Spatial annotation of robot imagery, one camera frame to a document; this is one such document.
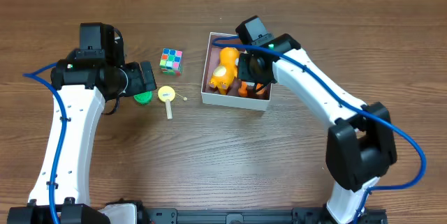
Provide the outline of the green round toy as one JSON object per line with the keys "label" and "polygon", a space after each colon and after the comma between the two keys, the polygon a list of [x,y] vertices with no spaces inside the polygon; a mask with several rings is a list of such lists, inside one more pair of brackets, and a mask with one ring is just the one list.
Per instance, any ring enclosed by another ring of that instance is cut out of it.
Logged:
{"label": "green round toy", "polygon": [[153,93],[151,91],[146,91],[141,94],[134,95],[133,98],[137,103],[147,105],[152,101]]}

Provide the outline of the yellow wooden rattle drum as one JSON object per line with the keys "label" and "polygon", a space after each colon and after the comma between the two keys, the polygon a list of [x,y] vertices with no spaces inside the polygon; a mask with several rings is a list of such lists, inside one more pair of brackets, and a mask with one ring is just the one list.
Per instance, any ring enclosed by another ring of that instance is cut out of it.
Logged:
{"label": "yellow wooden rattle drum", "polygon": [[176,93],[170,86],[162,86],[157,93],[160,101],[165,103],[167,120],[173,119],[173,111],[171,103],[174,101]]}

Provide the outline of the colourful puzzle cube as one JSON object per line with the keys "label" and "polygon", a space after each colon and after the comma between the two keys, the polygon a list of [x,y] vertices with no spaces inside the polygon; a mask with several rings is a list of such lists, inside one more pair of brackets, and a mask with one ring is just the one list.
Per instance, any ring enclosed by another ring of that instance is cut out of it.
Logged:
{"label": "colourful puzzle cube", "polygon": [[182,56],[183,52],[164,48],[159,63],[163,74],[180,76],[182,74]]}

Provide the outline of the orange dinosaur toy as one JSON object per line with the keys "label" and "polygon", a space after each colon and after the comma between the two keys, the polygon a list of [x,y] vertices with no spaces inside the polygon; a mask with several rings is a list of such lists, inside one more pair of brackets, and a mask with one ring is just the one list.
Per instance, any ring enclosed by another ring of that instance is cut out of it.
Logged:
{"label": "orange dinosaur toy", "polygon": [[214,69],[208,84],[213,89],[217,88],[221,95],[227,94],[237,77],[239,55],[239,51],[234,47],[225,47],[219,53],[219,65]]}

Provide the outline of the white plush duck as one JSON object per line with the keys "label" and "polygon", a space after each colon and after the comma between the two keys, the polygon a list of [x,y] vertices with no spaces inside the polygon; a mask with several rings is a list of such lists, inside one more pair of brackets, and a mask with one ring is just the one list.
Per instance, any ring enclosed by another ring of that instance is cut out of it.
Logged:
{"label": "white plush duck", "polygon": [[264,97],[266,88],[262,84],[241,81],[237,91],[239,96],[243,98],[262,98]]}

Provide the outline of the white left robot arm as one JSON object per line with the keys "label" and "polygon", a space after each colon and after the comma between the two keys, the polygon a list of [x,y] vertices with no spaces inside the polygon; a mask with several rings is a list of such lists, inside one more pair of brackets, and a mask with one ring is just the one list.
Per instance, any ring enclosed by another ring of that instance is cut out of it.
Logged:
{"label": "white left robot arm", "polygon": [[53,95],[43,165],[27,205],[12,207],[8,223],[150,223],[141,201],[90,205],[89,170],[98,121],[107,100],[156,89],[150,62],[62,59],[50,64],[51,82],[27,74]]}

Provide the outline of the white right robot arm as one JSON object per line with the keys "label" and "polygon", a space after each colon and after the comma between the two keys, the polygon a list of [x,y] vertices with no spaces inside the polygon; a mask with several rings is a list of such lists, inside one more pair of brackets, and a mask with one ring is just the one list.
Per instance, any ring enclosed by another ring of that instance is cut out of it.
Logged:
{"label": "white right robot arm", "polygon": [[324,74],[288,34],[242,39],[242,80],[276,82],[295,93],[325,126],[326,166],[335,181],[320,223],[366,221],[369,192],[397,160],[389,111],[366,104]]}

